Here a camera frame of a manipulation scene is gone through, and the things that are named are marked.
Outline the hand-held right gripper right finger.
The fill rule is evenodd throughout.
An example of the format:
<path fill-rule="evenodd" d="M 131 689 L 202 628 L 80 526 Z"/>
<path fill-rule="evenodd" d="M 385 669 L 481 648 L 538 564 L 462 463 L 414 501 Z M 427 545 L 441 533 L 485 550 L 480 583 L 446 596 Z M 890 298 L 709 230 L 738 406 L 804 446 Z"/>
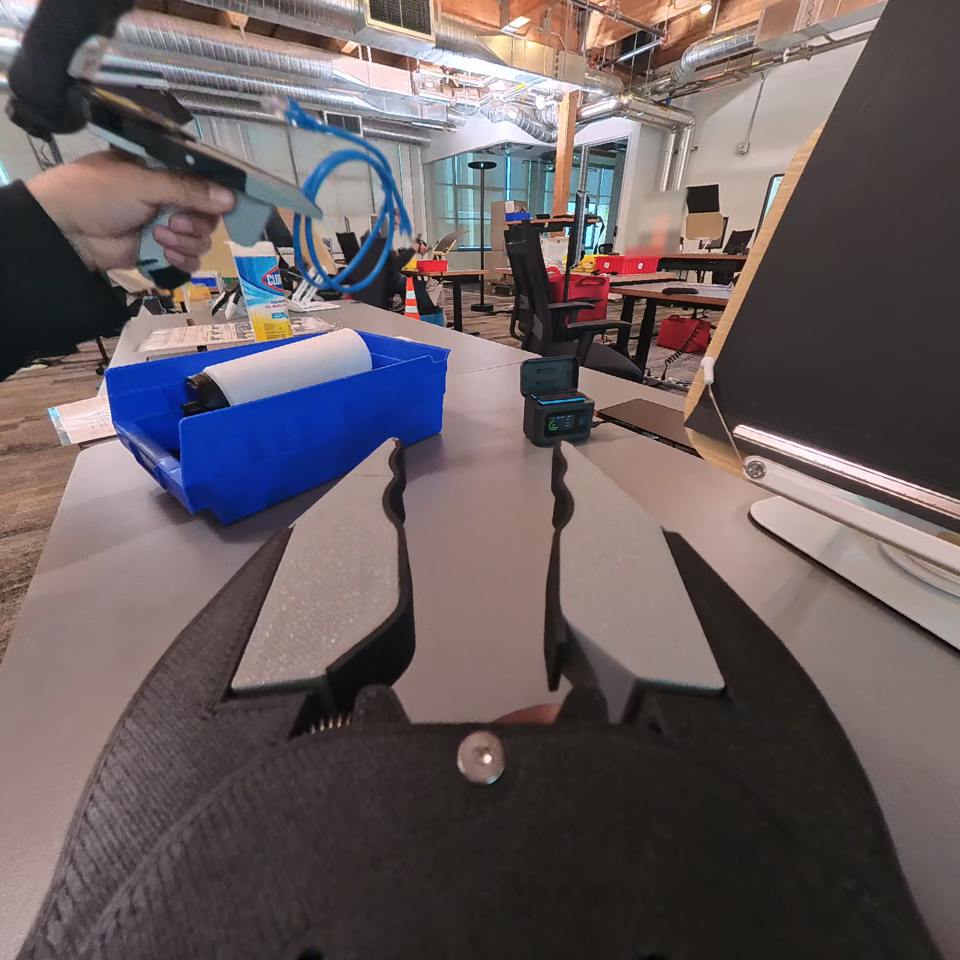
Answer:
<path fill-rule="evenodd" d="M 599 691 L 614 723 L 648 692 L 715 697 L 726 684 L 666 533 L 576 446 L 551 462 L 544 612 L 548 689 Z"/>

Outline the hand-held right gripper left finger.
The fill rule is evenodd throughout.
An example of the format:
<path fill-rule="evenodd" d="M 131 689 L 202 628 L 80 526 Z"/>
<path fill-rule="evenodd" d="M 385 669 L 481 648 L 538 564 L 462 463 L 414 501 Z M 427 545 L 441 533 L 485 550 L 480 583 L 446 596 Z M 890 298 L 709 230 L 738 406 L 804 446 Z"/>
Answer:
<path fill-rule="evenodd" d="M 416 648 L 405 486 L 390 438 L 294 522 L 233 695 L 358 695 L 402 677 Z"/>

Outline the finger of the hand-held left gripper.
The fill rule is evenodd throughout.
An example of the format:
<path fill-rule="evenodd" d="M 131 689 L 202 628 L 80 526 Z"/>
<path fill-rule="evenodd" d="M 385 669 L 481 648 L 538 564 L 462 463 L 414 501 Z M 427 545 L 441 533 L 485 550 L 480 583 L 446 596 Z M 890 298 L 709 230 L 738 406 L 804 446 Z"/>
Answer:
<path fill-rule="evenodd" d="M 228 166 L 223 185 L 234 194 L 233 209 L 223 216 L 230 241 L 255 246 L 262 238 L 273 209 L 290 210 L 302 218 L 323 218 L 316 203 L 294 184 L 251 166 Z"/>

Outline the blue plastic bin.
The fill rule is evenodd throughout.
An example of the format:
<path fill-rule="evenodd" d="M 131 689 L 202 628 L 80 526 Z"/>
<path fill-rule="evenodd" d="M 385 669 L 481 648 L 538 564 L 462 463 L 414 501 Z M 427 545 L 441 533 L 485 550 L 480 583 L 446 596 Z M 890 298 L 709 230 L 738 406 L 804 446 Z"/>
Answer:
<path fill-rule="evenodd" d="M 186 416 L 186 378 L 212 354 L 110 368 L 121 444 L 189 513 L 233 523 L 349 473 L 390 439 L 439 434 L 450 352 L 367 332 L 371 371 Z"/>

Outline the disinfectant wipes canister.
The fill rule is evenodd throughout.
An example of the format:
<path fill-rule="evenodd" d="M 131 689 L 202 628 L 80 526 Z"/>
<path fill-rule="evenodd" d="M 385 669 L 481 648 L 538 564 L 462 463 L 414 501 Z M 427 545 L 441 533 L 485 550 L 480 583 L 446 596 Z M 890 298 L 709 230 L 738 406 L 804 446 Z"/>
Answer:
<path fill-rule="evenodd" d="M 280 256 L 269 241 L 243 246 L 228 241 L 255 342 L 294 335 L 282 286 Z"/>

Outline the printed label sheet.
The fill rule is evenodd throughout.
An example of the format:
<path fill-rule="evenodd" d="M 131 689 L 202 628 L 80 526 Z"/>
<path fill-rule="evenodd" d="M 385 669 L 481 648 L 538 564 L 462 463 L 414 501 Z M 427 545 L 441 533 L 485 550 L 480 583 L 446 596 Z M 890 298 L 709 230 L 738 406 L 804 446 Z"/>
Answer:
<path fill-rule="evenodd" d="M 290 327 L 289 336 L 300 337 L 339 330 L 340 325 L 308 316 L 292 318 Z M 138 354 L 157 354 L 254 342 L 256 338 L 250 321 L 242 320 L 154 330 L 139 343 L 136 351 Z"/>

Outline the black battery charging case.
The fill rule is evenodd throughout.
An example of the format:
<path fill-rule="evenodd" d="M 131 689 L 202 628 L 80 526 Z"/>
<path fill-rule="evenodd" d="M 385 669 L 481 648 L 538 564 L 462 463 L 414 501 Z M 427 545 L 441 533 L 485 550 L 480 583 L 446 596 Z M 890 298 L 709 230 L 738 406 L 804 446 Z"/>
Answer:
<path fill-rule="evenodd" d="M 523 432 L 534 446 L 552 447 L 590 438 L 594 400 L 579 390 L 580 365 L 573 355 L 536 357 L 520 365 Z"/>

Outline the wood-edged office desk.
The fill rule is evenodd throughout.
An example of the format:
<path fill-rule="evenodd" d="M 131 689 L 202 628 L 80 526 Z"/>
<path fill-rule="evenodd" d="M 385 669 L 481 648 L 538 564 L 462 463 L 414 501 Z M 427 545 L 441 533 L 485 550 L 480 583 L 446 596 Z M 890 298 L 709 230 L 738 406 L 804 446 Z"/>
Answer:
<path fill-rule="evenodd" d="M 698 284 L 685 285 L 678 280 L 660 283 L 631 283 L 612 287 L 611 292 L 622 297 L 620 322 L 626 324 L 626 331 L 617 335 L 616 349 L 622 353 L 627 350 L 629 333 L 634 321 L 634 312 L 638 302 L 644 302 L 640 320 L 637 343 L 632 362 L 641 373 L 646 370 L 646 361 L 652 345 L 657 310 L 660 306 L 693 307 L 697 309 L 723 310 L 735 292 L 732 285 Z"/>
<path fill-rule="evenodd" d="M 463 302 L 462 302 L 462 291 L 463 287 L 467 284 L 479 284 L 481 287 L 481 292 L 483 291 L 483 284 L 486 280 L 489 272 L 487 270 L 464 270 L 464 269 L 453 269 L 446 270 L 444 272 L 423 272 L 421 270 L 414 270 L 410 273 L 414 279 L 420 279 L 423 281 L 438 281 L 444 284 L 450 285 L 452 289 L 452 304 L 453 304 L 453 322 L 452 329 L 457 332 L 463 332 Z"/>

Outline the black floor lamp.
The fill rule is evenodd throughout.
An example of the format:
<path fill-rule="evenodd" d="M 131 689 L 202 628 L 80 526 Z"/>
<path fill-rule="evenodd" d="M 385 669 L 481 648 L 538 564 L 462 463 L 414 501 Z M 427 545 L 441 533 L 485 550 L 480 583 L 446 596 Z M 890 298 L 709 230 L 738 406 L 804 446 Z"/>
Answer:
<path fill-rule="evenodd" d="M 471 306 L 471 311 L 483 315 L 491 315 L 494 312 L 494 306 L 486 302 L 486 174 L 497 167 L 497 162 L 488 158 L 474 159 L 468 164 L 468 168 L 478 174 L 479 183 L 479 294 L 478 301 Z"/>

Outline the ceiling vent grille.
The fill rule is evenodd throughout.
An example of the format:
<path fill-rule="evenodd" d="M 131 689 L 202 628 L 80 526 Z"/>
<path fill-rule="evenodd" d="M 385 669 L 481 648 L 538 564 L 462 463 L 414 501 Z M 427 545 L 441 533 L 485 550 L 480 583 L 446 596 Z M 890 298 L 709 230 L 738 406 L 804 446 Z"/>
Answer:
<path fill-rule="evenodd" d="M 435 39 L 432 1 L 365 1 L 366 24 L 404 37 Z"/>

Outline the black office chair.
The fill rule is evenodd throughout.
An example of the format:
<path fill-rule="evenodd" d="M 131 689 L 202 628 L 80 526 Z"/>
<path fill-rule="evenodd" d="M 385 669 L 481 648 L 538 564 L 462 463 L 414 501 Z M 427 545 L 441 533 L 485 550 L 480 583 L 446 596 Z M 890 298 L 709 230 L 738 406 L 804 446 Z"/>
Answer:
<path fill-rule="evenodd" d="M 643 371 L 626 353 L 595 342 L 609 332 L 629 334 L 630 324 L 580 318 L 593 307 L 586 300 L 553 300 L 541 234 L 530 221 L 516 223 L 506 231 L 505 239 L 515 293 L 529 316 L 523 349 L 545 358 L 575 358 L 582 368 L 642 383 Z"/>

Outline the clear sleeve with paper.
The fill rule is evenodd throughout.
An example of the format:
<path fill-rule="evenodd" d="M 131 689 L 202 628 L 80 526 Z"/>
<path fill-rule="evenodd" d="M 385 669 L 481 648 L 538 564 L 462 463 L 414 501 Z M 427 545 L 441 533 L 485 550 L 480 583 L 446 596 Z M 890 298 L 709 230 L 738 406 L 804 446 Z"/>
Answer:
<path fill-rule="evenodd" d="M 107 397 L 95 396 L 50 407 L 47 415 L 64 447 L 114 438 L 116 430 Z"/>

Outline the black board on white stand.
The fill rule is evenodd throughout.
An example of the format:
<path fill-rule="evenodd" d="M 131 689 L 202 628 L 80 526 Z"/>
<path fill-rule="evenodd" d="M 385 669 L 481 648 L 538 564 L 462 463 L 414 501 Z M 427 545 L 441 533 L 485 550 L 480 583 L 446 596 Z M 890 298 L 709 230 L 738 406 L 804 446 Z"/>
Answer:
<path fill-rule="evenodd" d="M 888 2 L 766 215 L 685 426 L 762 528 L 958 648 L 958 2 Z"/>

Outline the silver air duct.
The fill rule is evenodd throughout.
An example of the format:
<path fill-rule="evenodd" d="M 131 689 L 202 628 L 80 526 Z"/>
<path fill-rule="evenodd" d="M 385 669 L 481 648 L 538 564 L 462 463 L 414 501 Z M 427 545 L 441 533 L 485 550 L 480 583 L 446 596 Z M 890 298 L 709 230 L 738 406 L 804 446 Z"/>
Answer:
<path fill-rule="evenodd" d="M 620 94 L 624 90 L 620 78 L 589 66 L 582 54 L 440 13 L 434 2 L 433 41 L 369 26 L 364 2 L 197 2 L 196 5 L 293 31 L 294 38 L 242 33 L 192 19 L 136 10 L 118 22 L 116 39 L 154 52 L 246 66 L 277 75 L 319 78 L 322 67 L 331 69 L 333 61 L 325 51 L 298 41 L 301 34 L 307 34 L 311 38 L 355 42 L 361 47 L 429 66 L 514 84 L 547 83 L 564 92 L 584 90 L 603 95 Z"/>
<path fill-rule="evenodd" d="M 231 119 L 269 126 L 286 126 L 277 98 L 267 95 L 235 95 L 202 90 L 175 89 L 173 96 L 190 114 Z M 435 133 L 450 133 L 454 125 L 440 120 L 380 114 L 356 105 L 336 103 L 332 107 L 304 103 L 301 108 L 318 122 L 351 130 L 373 140 L 428 147 Z"/>

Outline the wooden support post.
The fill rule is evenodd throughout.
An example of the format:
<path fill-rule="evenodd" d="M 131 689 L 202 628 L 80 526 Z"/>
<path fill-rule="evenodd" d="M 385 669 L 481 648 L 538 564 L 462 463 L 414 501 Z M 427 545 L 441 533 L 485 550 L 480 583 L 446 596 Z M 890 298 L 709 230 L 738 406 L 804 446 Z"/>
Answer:
<path fill-rule="evenodd" d="M 570 201 L 574 138 L 581 102 L 581 91 L 563 96 L 558 107 L 558 130 L 554 172 L 554 196 L 551 214 L 554 218 L 566 216 Z"/>

